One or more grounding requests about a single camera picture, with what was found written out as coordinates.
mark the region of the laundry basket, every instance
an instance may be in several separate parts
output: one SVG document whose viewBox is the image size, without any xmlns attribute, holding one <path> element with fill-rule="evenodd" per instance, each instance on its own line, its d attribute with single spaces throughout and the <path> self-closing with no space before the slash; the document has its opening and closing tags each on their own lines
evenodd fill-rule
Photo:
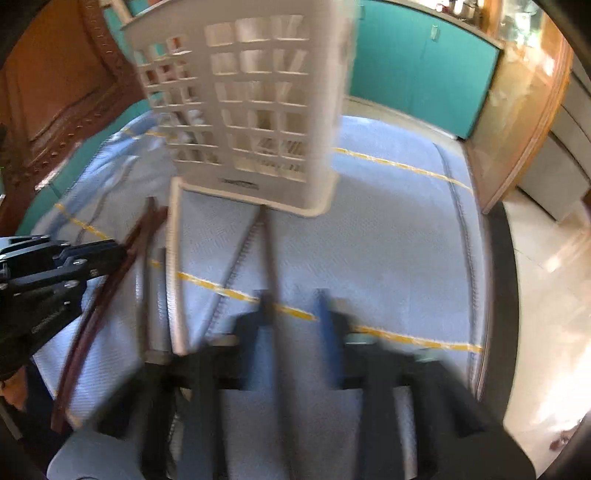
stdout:
<svg viewBox="0 0 591 480">
<path fill-rule="evenodd" d="M 183 188 L 325 212 L 355 0 L 167 0 L 124 26 Z"/>
</svg>

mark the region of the teal cabinet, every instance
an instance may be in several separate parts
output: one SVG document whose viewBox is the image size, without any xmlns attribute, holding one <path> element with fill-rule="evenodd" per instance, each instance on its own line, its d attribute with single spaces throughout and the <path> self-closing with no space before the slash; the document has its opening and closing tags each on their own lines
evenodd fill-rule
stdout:
<svg viewBox="0 0 591 480">
<path fill-rule="evenodd" d="M 499 50 L 437 17 L 365 0 L 350 94 L 467 138 Z"/>
</svg>

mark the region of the floor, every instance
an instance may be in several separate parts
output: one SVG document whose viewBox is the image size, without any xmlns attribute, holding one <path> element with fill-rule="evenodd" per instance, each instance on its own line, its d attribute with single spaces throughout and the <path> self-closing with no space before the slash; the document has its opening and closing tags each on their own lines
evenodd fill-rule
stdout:
<svg viewBox="0 0 591 480">
<path fill-rule="evenodd" d="M 464 156 L 444 132 L 378 105 L 349 99 L 345 114 L 414 131 Z M 561 224 L 520 190 L 504 201 L 517 262 L 520 332 L 505 427 L 541 474 L 550 444 L 591 408 L 591 223 L 582 204 Z"/>
</svg>

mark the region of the countertop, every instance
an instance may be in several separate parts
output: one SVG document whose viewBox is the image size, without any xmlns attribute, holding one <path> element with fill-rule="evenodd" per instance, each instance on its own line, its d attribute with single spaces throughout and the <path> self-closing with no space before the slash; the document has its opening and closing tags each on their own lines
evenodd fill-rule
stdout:
<svg viewBox="0 0 591 480">
<path fill-rule="evenodd" d="M 497 40 L 497 39 L 491 37 L 490 35 L 485 34 L 478 27 L 475 27 L 474 25 L 467 24 L 467 23 L 463 22 L 462 20 L 460 20 L 459 18 L 454 17 L 453 15 L 438 12 L 437 10 L 434 10 L 429 7 L 425 7 L 424 5 L 415 3 L 411 0 L 378 0 L 378 1 L 412 8 L 414 10 L 418 10 L 420 12 L 423 12 L 427 15 L 431 15 L 432 17 L 440 18 L 441 20 L 445 20 L 448 23 L 451 23 L 457 27 L 460 27 L 460 28 L 470 32 L 471 34 L 481 38 L 482 40 L 487 41 L 488 43 L 490 43 L 494 47 L 498 48 L 499 50 L 502 50 L 504 47 L 503 42 L 501 40 Z"/>
</svg>

